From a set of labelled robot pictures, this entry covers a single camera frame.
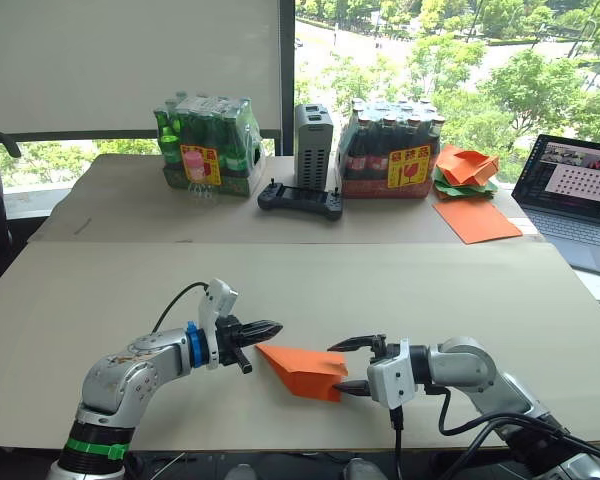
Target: game controller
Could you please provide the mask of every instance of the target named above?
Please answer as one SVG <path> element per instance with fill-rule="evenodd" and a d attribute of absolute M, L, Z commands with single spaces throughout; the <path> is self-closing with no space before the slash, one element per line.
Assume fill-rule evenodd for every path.
<path fill-rule="evenodd" d="M 342 216 L 342 195 L 336 188 L 333 192 L 288 187 L 282 183 L 271 183 L 258 195 L 258 206 L 263 210 L 290 208 L 319 213 L 329 220 Z"/>

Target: orange paper sheet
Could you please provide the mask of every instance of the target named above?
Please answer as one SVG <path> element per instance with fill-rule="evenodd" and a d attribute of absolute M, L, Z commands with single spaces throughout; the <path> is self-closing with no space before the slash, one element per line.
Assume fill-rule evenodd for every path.
<path fill-rule="evenodd" d="M 340 401 L 340 392 L 333 385 L 348 375 L 344 355 L 263 344 L 256 345 L 256 348 L 294 395 Z"/>
<path fill-rule="evenodd" d="M 498 157 L 489 157 L 473 150 L 447 145 L 436 162 L 450 185 L 480 185 L 498 172 Z"/>
<path fill-rule="evenodd" d="M 464 243 L 519 237 L 522 232 L 484 198 L 463 198 L 436 203 L 442 218 Z"/>

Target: beige tabletop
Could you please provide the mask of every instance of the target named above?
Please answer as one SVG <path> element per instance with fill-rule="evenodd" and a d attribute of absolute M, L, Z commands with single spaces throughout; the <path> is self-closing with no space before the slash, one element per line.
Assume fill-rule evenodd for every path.
<path fill-rule="evenodd" d="M 60 448 L 90 366 L 150 331 L 184 285 L 213 277 L 240 292 L 242 321 L 284 325 L 276 345 L 473 336 L 575 435 L 600 440 L 600 306 L 551 245 L 46 241 L 30 244 L 0 279 L 0 445 Z M 195 320 L 199 298 L 183 298 L 164 328 Z M 132 448 L 392 446 L 379 405 L 295 397 L 253 348 L 245 353 L 249 375 L 235 365 L 202 368 L 158 391 Z M 362 378 L 369 352 L 346 357 L 350 378 Z M 439 435 L 440 407 L 422 391 L 406 405 L 406 448 L 468 444 L 471 433 Z M 476 416 L 460 393 L 449 413 L 449 425 Z"/>
<path fill-rule="evenodd" d="M 432 208 L 433 193 L 425 199 L 346 199 L 342 218 L 332 222 L 305 212 L 263 211 L 257 195 L 205 201 L 170 188 L 162 164 L 160 156 L 99 156 L 30 241 L 461 243 Z M 293 159 L 269 159 L 257 193 L 271 177 L 293 185 Z M 329 188 L 333 182 L 330 175 Z M 493 202 L 507 217 L 525 217 L 508 192 L 498 192 Z"/>

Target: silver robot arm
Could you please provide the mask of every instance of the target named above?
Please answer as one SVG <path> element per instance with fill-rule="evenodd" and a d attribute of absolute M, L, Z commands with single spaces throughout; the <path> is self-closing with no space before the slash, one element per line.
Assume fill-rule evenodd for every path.
<path fill-rule="evenodd" d="M 282 325 L 258 321 L 243 325 L 230 315 L 238 294 L 212 280 L 198 308 L 200 328 L 156 331 L 126 349 L 101 358 L 82 385 L 82 399 L 69 439 L 47 480 L 121 480 L 122 460 L 153 395 L 165 383 L 206 365 L 251 364 L 241 347 L 267 340 Z"/>
<path fill-rule="evenodd" d="M 466 394 L 481 414 L 515 413 L 538 419 L 568 433 L 549 410 L 513 376 L 500 372 L 491 356 L 473 338 L 454 337 L 440 345 L 410 346 L 408 340 L 385 344 L 384 335 L 354 337 L 329 350 L 348 352 L 371 347 L 374 357 L 368 380 L 344 382 L 338 390 L 373 400 L 394 412 L 425 391 L 455 387 Z M 495 432 L 540 480 L 600 480 L 600 460 L 560 442 L 547 442 L 546 433 L 504 425 Z"/>

